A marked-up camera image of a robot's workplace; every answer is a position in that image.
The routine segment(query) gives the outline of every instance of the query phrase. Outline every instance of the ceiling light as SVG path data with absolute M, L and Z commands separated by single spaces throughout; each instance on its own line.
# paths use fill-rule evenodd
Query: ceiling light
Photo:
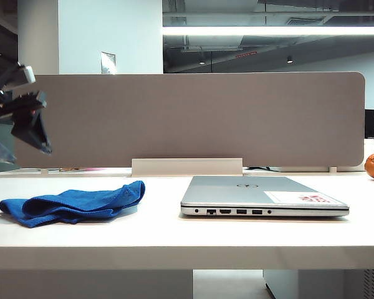
M 164 36 L 374 36 L 374 27 L 162 27 Z

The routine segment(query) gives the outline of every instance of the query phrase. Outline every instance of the sticker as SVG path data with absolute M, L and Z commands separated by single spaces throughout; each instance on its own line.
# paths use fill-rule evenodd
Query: sticker
M 264 191 L 274 202 L 282 204 L 341 204 L 320 192 Z

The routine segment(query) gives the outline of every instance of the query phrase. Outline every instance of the blue cloth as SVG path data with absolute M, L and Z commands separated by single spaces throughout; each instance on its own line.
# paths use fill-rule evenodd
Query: blue cloth
M 137 205 L 144 192 L 144 183 L 135 181 L 114 191 L 68 190 L 31 199 L 5 199 L 0 202 L 0 210 L 27 227 L 59 221 L 75 224 L 115 217 L 122 209 Z

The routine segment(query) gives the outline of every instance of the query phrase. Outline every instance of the laptop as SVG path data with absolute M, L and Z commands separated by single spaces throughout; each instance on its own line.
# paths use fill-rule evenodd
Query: laptop
M 285 177 L 195 176 L 181 211 L 196 216 L 346 216 L 349 207 Z

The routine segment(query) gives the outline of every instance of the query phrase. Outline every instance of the white wall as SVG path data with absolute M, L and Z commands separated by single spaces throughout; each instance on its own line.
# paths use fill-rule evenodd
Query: white wall
M 60 74 L 100 74 L 100 52 L 120 74 L 161 74 L 161 0 L 58 0 Z
M 374 52 L 302 65 L 288 65 L 271 72 L 357 71 L 366 79 L 365 108 L 374 109 Z
M 57 0 L 18 0 L 18 60 L 35 74 L 58 74 Z

